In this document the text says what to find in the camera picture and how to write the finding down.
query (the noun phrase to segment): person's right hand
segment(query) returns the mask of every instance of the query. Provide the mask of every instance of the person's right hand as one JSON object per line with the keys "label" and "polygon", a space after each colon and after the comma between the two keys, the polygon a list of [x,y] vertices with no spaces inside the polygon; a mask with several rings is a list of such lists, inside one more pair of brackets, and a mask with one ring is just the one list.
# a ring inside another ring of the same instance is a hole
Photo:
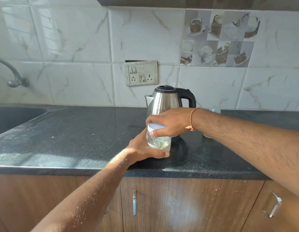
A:
{"label": "person's right hand", "polygon": [[146,125],[148,123],[160,123],[166,126],[166,128],[156,129],[150,134],[152,137],[173,137],[190,131],[186,129],[190,126],[190,113],[193,108],[179,107],[167,110],[159,115],[150,115],[146,119]]}

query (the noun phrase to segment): person's left arm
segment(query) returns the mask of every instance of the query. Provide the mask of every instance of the person's left arm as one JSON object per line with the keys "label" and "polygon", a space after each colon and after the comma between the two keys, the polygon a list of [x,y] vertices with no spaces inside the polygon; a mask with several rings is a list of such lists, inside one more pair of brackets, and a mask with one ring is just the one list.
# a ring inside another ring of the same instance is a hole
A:
{"label": "person's left arm", "polygon": [[149,157],[170,155],[150,148],[145,139],[146,131],[144,129],[107,166],[58,204],[32,232],[90,232],[97,228],[127,168]]}

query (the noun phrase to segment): power outlet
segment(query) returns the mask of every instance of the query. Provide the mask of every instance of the power outlet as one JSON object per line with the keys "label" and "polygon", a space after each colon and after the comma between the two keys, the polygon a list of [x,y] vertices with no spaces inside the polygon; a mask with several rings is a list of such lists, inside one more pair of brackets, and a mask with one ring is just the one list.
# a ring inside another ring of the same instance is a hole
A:
{"label": "power outlet", "polygon": [[157,85],[157,64],[157,60],[124,63],[126,85]]}

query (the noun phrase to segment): hand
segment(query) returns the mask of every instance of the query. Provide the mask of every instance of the hand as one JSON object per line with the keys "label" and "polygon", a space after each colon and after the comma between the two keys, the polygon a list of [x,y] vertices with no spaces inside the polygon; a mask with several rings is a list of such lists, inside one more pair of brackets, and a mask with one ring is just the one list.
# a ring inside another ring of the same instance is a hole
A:
{"label": "hand", "polygon": [[132,139],[128,146],[123,150],[123,152],[128,153],[128,158],[131,161],[131,164],[150,157],[165,158],[170,156],[169,152],[149,147],[146,142],[146,132],[147,128]]}
{"label": "hand", "polygon": [[194,108],[174,108],[161,114],[150,115],[146,119],[146,125],[151,122],[160,123],[166,126],[163,129],[156,129],[150,133],[152,137],[173,137],[190,131],[186,129],[190,126],[190,114]]}

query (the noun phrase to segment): black granite countertop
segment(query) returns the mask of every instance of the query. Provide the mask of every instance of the black granite countertop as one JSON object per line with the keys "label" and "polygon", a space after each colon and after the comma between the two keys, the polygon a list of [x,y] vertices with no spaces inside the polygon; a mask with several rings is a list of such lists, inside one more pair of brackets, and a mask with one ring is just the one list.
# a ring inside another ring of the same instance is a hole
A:
{"label": "black granite countertop", "polygon": [[[48,112],[0,134],[0,174],[91,176],[145,128],[144,108],[36,107]],[[222,114],[299,131],[299,112],[223,110]],[[137,162],[125,176],[269,179],[198,131],[181,135],[170,154]]]}

